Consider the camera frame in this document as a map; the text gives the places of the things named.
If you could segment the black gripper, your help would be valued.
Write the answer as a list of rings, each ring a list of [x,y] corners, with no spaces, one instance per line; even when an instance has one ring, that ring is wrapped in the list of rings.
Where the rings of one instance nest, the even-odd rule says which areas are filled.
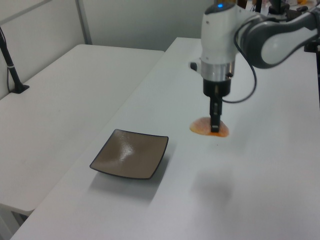
[[[218,133],[221,125],[222,98],[231,90],[231,80],[214,82],[203,79],[203,93],[210,98],[210,131]]]

